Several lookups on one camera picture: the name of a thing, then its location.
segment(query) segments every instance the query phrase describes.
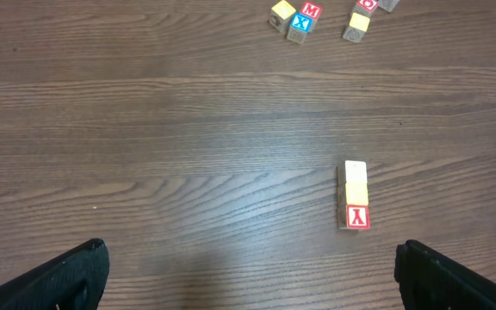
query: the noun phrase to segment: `pink block face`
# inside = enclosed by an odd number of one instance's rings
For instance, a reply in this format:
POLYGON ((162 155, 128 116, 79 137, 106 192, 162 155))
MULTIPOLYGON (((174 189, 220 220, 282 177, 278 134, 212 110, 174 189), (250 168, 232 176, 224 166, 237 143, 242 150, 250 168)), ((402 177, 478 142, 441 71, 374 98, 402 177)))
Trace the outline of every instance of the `pink block face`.
POLYGON ((306 2, 301 6, 300 13, 302 13, 305 16, 309 16, 314 20, 318 20, 320 13, 322 11, 323 8, 321 8, 319 5, 315 3, 306 2))
POLYGON ((378 1, 375 0, 357 0, 357 3, 370 13, 374 12, 378 7, 378 1))
POLYGON ((369 229, 369 207, 348 205, 345 221, 348 228, 369 229))

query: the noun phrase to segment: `yellow block face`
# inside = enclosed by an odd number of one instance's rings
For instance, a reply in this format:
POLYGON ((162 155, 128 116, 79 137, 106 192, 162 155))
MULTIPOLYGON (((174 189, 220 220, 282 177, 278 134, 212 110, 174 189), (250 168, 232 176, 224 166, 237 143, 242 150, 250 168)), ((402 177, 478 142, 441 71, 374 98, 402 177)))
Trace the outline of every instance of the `yellow block face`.
POLYGON ((294 7, 285 0, 282 0, 280 3, 275 4, 272 10, 283 20, 289 18, 293 13, 296 12, 296 9, 294 9, 294 7))
POLYGON ((369 192, 365 183, 346 183, 345 202, 349 205, 368 206, 369 192))
POLYGON ((357 28, 359 30, 367 32, 369 23, 370 18, 368 18, 367 16, 363 16, 358 13, 353 13, 353 15, 351 16, 350 26, 352 26, 353 28, 357 28))

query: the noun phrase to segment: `blue block face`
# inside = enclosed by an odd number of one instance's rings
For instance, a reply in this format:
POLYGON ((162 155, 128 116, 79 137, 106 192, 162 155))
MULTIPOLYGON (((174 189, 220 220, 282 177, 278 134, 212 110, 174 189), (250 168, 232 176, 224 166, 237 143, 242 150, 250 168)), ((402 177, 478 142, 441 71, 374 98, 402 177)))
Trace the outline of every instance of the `blue block face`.
POLYGON ((296 13, 294 14, 294 17, 292 17, 290 26, 303 32, 309 32, 309 28, 311 28, 312 23, 313 20, 310 17, 303 16, 300 13, 296 13))

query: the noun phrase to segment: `wooden surface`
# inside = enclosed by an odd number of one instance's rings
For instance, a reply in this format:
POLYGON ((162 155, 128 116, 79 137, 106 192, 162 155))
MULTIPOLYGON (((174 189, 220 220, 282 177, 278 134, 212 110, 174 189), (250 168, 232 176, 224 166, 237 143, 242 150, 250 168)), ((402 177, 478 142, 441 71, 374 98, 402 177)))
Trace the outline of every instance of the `wooden surface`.
POLYGON ((0 1, 0 284, 86 239, 101 309, 402 308, 418 239, 496 282, 496 1, 0 1), (292 4, 299 8, 301 1, 292 4), (369 165, 371 230, 336 227, 369 165))

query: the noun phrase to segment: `black plastic object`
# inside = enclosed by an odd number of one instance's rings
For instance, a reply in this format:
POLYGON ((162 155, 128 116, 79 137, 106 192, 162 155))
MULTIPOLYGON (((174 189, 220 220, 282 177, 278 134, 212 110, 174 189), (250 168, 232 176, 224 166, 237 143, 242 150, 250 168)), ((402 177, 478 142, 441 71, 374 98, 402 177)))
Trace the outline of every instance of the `black plastic object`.
POLYGON ((397 246, 395 281, 407 310, 496 309, 496 284, 416 240, 397 246))
POLYGON ((95 310, 109 276, 109 251, 92 239, 0 286, 0 310, 95 310))

